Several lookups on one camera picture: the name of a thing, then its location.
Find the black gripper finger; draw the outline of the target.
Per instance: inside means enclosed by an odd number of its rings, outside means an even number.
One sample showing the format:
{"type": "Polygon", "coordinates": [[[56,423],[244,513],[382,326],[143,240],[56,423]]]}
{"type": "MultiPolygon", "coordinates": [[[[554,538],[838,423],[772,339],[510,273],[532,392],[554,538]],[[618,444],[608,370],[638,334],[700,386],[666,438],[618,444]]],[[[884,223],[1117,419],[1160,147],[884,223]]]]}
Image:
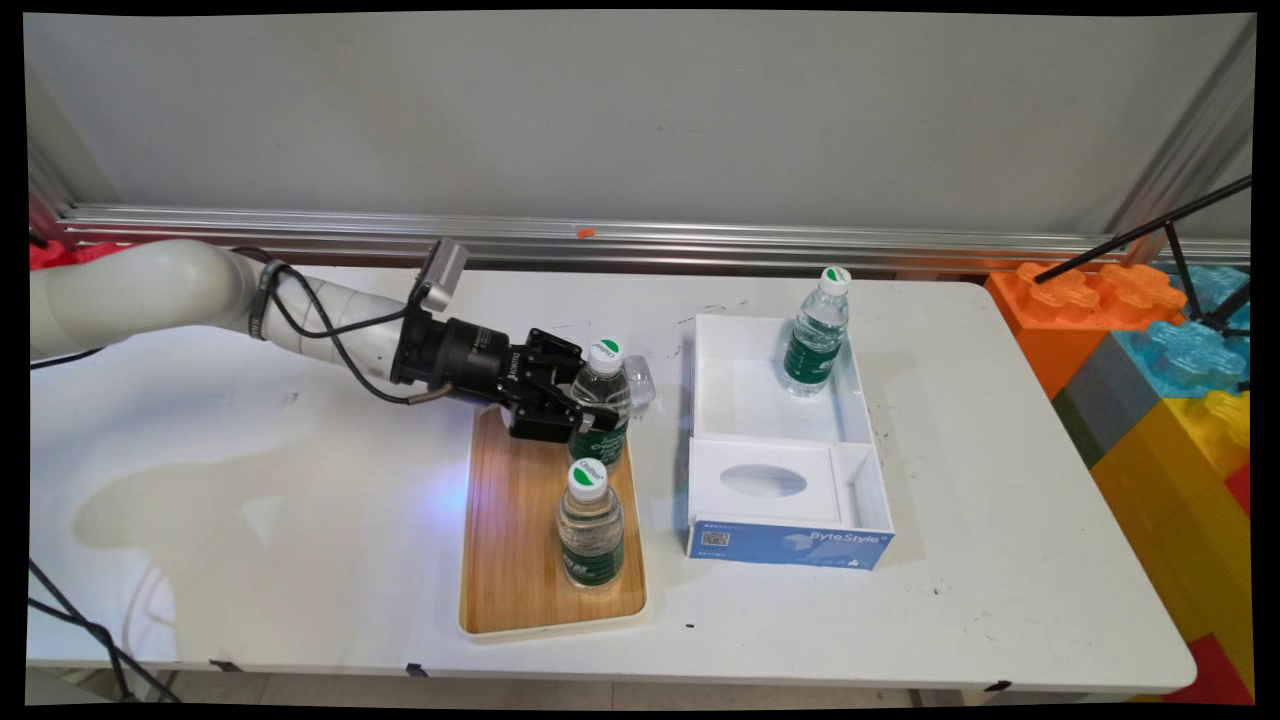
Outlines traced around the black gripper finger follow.
{"type": "Polygon", "coordinates": [[[558,387],[508,386],[508,432],[516,439],[567,445],[579,433],[612,432],[621,415],[570,397],[558,387]]]}
{"type": "Polygon", "coordinates": [[[524,375],[550,386],[571,386],[586,365],[579,345],[538,328],[524,347],[524,375]]]}

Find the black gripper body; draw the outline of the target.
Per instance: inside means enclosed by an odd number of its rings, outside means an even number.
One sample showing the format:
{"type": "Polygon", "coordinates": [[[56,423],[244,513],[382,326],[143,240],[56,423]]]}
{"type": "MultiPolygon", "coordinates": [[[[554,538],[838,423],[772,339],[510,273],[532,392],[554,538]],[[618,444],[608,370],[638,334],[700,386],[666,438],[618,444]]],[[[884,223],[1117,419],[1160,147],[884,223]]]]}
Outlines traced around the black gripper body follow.
{"type": "Polygon", "coordinates": [[[445,323],[448,398],[515,407],[529,398],[527,359],[529,347],[513,345],[503,332],[458,319],[445,323]]]}

